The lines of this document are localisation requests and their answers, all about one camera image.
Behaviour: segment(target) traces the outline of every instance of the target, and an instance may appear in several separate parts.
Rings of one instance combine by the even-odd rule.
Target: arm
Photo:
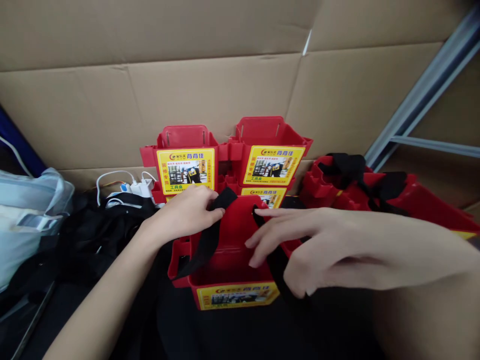
[[[205,186],[190,186],[145,220],[65,324],[44,359],[108,359],[159,249],[220,220],[223,209],[206,210],[217,196]]]
[[[376,290],[375,326],[391,359],[480,359],[480,252],[451,231],[399,215],[330,208],[262,209],[273,218],[245,245],[259,266],[283,241],[310,236],[284,279],[298,297],[318,288]]]

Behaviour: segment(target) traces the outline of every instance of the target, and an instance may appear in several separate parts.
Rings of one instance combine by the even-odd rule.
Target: white charging cable
[[[15,157],[16,159],[18,160],[18,163],[20,164],[21,168],[23,169],[23,171],[31,178],[34,178],[34,176],[32,175],[32,173],[27,169],[27,167],[25,166],[22,158],[20,157],[20,154],[19,152],[17,151],[17,149],[15,148],[15,146],[13,146],[11,143],[9,143],[7,140],[5,140],[3,137],[0,136],[0,141],[2,141],[3,143],[5,143],[5,145],[7,145],[12,151],[13,153],[15,154]]]
[[[129,171],[126,171],[126,170],[115,170],[115,171],[106,172],[106,173],[100,175],[98,177],[98,179],[96,180],[96,203],[98,204],[98,206],[100,206],[100,185],[99,185],[100,179],[103,178],[105,175],[110,175],[110,174],[114,174],[114,173],[127,173],[131,176],[131,183],[133,185],[137,184],[137,181],[135,180],[132,173],[129,172]]]
[[[112,203],[112,202],[117,202],[117,203],[120,203],[120,204],[122,204],[122,205],[125,205],[125,203],[124,203],[122,200],[117,199],[117,198],[112,198],[112,199],[110,199],[110,200],[108,200],[108,201],[106,202],[105,207],[108,208],[108,207],[109,207],[109,204]]]
[[[141,172],[141,179],[142,179],[142,180],[144,180],[144,174],[150,175],[150,177],[151,177],[154,181],[157,181],[157,179],[156,179],[151,173],[149,173],[148,171],[142,171],[142,172]]]

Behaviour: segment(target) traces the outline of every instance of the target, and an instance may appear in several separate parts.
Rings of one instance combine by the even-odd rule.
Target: stacked tool boxes
[[[244,117],[235,136],[220,145],[204,125],[167,126],[157,144],[140,153],[144,166],[157,169],[152,190],[157,204],[202,184],[219,192],[229,187],[237,195],[259,195],[269,208],[279,208],[311,144],[281,116]],[[226,176],[218,174],[219,161],[231,161]]]

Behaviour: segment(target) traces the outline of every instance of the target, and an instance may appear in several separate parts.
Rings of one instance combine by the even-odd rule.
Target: wall
[[[4,1],[0,104],[81,188],[141,167],[138,148],[166,125],[205,124],[222,142],[243,116],[313,137],[306,170],[365,153],[472,3]]]

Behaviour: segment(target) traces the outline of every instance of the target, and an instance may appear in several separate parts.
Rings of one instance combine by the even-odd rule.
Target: logo
[[[277,154],[277,151],[276,150],[268,150],[268,149],[263,149],[261,152],[260,152],[261,155],[263,156],[274,156]]]

